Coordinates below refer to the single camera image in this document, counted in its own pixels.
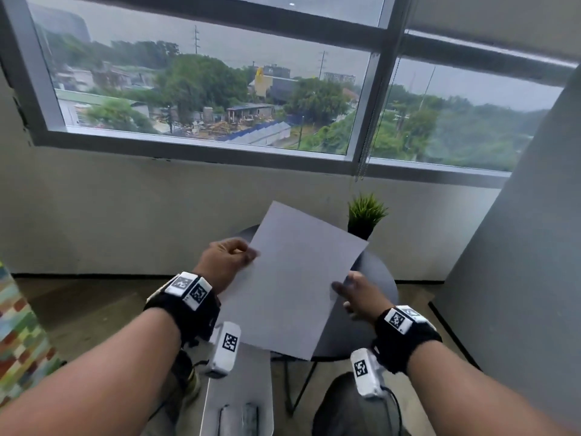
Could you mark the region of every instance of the wristband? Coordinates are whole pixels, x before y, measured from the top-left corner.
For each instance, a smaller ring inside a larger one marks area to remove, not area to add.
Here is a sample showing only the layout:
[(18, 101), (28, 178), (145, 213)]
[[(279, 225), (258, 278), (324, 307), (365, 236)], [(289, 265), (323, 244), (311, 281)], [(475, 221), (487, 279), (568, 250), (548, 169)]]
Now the wristband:
[(208, 341), (220, 313), (212, 286), (205, 278), (181, 272), (159, 288), (145, 303), (145, 309), (161, 308), (171, 315), (182, 346), (194, 344), (196, 337)]
[(432, 323), (409, 306), (396, 306), (383, 312), (375, 322), (375, 332), (374, 354), (392, 373), (407, 374), (407, 363), (420, 344), (441, 342)]

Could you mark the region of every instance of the black baseboard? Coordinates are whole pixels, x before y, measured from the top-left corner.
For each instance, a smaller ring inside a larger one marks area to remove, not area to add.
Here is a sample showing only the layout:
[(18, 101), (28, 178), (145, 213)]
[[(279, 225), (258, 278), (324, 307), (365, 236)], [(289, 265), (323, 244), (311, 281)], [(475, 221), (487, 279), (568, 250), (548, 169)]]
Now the black baseboard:
[(438, 312), (438, 310), (436, 309), (436, 306), (434, 306), (431, 301), (428, 303), (428, 306), (430, 307), (430, 309), (432, 309), (432, 312), (434, 313), (436, 318), (438, 318), (438, 321), (440, 321), (440, 323), (442, 324), (442, 326), (444, 327), (446, 332), (448, 332), (448, 335), (452, 338), (452, 341), (454, 341), (454, 344), (456, 344), (458, 346), (458, 349), (460, 349), (460, 351), (464, 355), (464, 358), (466, 358), (472, 366), (476, 367), (478, 370), (480, 370), (482, 372), (482, 369), (480, 368), (480, 366), (476, 363), (476, 361), (474, 360), (472, 355), (470, 355), (470, 353), (466, 350), (466, 347), (464, 347), (462, 345), (462, 343), (460, 342), (460, 340), (458, 339), (456, 334), (454, 334), (454, 332), (450, 328), (450, 325), (446, 322), (444, 317), (442, 317), (441, 314)]
[(437, 284), (444, 284), (444, 282), (441, 280), (396, 280), (396, 284), (437, 285)]
[(151, 274), (31, 274), (27, 272), (14, 273), (14, 278), (47, 278), (47, 279), (123, 279), (123, 280), (153, 280), (153, 279), (170, 279), (175, 277), (171, 275), (151, 275)]

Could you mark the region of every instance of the glass object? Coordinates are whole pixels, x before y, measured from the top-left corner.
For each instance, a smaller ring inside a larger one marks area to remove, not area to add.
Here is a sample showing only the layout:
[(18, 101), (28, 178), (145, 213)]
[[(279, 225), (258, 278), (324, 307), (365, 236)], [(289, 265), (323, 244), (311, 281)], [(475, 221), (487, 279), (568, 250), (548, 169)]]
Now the glass object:
[(512, 171), (562, 90), (400, 58), (371, 155)]
[[(320, 17), (377, 26), (384, 0), (243, 0)], [(389, 9), (394, 0), (388, 0)]]
[(82, 0), (27, 1), (67, 125), (346, 152), (367, 52)]

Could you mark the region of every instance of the overcast sky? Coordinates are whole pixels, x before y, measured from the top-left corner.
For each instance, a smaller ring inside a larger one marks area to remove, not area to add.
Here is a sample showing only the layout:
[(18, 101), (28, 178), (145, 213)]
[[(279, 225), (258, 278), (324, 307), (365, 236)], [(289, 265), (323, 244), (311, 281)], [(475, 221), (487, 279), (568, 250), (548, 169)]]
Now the overcast sky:
[[(219, 58), (232, 67), (252, 65), (253, 62), (256, 65), (278, 64), (290, 68), (291, 77), (318, 76), (321, 57), (325, 51), (323, 72), (352, 74), (360, 84), (369, 59), (369, 54), (363, 51), (135, 12), (81, 0), (29, 1), (80, 15), (87, 23), (91, 39), (105, 44), (115, 40), (163, 40), (177, 43), (182, 53), (193, 53), (193, 30), (194, 25), (197, 25), (199, 52)], [(383, 0), (247, 1), (368, 25), (377, 25), (383, 6)], [(390, 8), (391, 3), (386, 3), (386, 9)], [(413, 93), (423, 94), (433, 67), (433, 64), (402, 60), (395, 74), (395, 82), (411, 88)], [(516, 110), (536, 110), (552, 107), (561, 90), (528, 81), (438, 66), (429, 84), (428, 94), (441, 97), (459, 95), (475, 104), (491, 103)]]

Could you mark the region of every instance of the leg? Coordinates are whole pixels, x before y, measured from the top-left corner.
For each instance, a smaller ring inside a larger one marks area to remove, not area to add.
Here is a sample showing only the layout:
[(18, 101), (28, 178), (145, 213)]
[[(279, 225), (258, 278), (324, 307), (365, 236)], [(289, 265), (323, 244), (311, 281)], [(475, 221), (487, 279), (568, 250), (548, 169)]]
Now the leg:
[(393, 398), (369, 400), (357, 393), (353, 373), (337, 377), (330, 385), (313, 420), (313, 436), (408, 435), (399, 428)]
[(300, 390), (299, 396), (296, 398), (296, 401), (294, 402), (294, 404), (292, 403), (291, 400), (291, 383), (289, 380), (289, 367), (288, 367), (288, 361), (285, 360), (284, 361), (284, 365), (285, 365), (285, 393), (287, 395), (286, 400), (285, 400), (285, 406), (287, 408), (287, 413), (289, 415), (294, 415), (294, 411), (296, 410), (297, 406), (299, 405), (299, 401), (300, 399), (303, 397), (303, 393), (305, 391), (305, 389), (307, 388), (307, 386), (309, 385), (309, 381), (311, 380), (311, 377), (313, 376), (313, 373), (315, 372), (315, 368), (317, 367), (317, 363), (313, 363), (313, 365), (311, 366), (311, 370), (309, 370), (309, 374), (307, 375), (307, 379), (305, 379), (304, 384), (303, 384), (303, 388)]

